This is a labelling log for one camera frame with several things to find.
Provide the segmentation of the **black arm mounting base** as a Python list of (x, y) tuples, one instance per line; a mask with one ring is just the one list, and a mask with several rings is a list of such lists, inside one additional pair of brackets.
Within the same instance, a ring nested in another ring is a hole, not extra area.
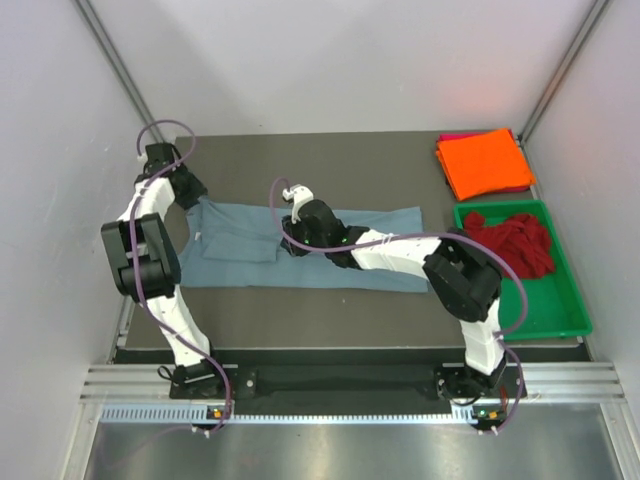
[(464, 364), (460, 348), (221, 350), (218, 360), (222, 373), (206, 360), (157, 372), (173, 399), (229, 394), (245, 414), (413, 410), (526, 391), (516, 367), (501, 362), (483, 376)]

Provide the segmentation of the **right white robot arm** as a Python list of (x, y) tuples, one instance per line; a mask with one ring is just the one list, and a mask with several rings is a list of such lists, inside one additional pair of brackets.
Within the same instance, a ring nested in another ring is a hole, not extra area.
[(486, 248), (453, 230), (424, 238), (346, 225), (301, 185), (282, 196), (291, 205), (291, 213), (281, 221), (281, 246), (290, 255), (321, 253), (339, 268), (419, 278), (460, 322), (465, 372), (440, 382), (444, 395), (487, 396), (502, 385), (505, 349), (497, 338), (502, 274)]

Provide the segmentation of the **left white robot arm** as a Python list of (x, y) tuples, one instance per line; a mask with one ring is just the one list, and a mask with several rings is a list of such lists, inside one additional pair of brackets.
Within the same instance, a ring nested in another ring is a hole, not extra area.
[(164, 224), (169, 208), (197, 205), (204, 185), (180, 162), (175, 145), (154, 143), (140, 156), (142, 173), (117, 220), (101, 227), (101, 239), (119, 293), (145, 309), (174, 356), (174, 371), (161, 374), (176, 389), (195, 387), (216, 396), (226, 387), (225, 370), (211, 363), (213, 349), (183, 298), (182, 270)]

